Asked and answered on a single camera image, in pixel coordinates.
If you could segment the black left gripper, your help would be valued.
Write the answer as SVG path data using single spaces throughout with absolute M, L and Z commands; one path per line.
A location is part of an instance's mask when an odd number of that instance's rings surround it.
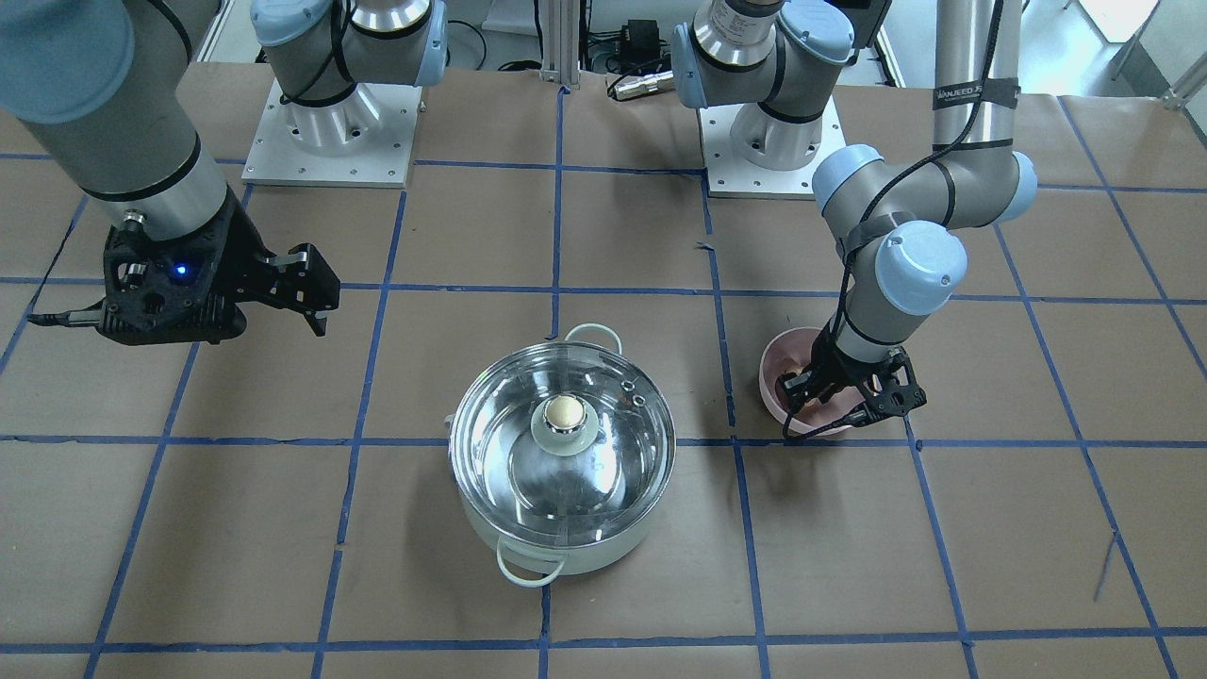
M 874 425 L 904 418 L 927 404 L 927 392 L 919 385 L 905 349 L 888 349 L 879 361 L 853 359 L 836 347 L 830 328 L 824 327 L 812 344 L 811 362 L 803 373 L 785 373 L 779 388 L 785 396 L 785 420 L 815 418 L 836 392 L 855 387 L 863 403 L 844 417 L 845 425 Z

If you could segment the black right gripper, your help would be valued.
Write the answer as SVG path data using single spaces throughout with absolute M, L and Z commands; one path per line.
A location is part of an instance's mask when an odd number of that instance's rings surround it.
M 319 248 L 302 242 L 278 257 L 233 191 L 183 238 L 150 240 L 132 221 L 110 227 L 103 268 L 99 334 L 124 345 L 223 343 L 246 328 L 241 302 L 299 314 L 326 336 L 340 300 L 340 280 Z

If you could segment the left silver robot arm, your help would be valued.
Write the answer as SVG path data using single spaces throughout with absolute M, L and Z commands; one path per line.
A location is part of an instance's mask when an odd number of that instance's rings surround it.
M 687 109 L 737 105 L 730 137 L 769 171 L 803 166 L 841 69 L 856 55 L 844 1 L 706 1 L 675 27 L 671 66 Z M 794 365 L 762 377 L 782 437 L 801 441 L 902 418 L 926 403 L 904 343 L 966 279 L 957 229 L 1016 219 L 1037 193 L 1014 150 L 1018 1 L 935 5 L 931 156 L 892 166 L 867 144 L 820 160 L 811 186 L 842 282 L 830 320 Z

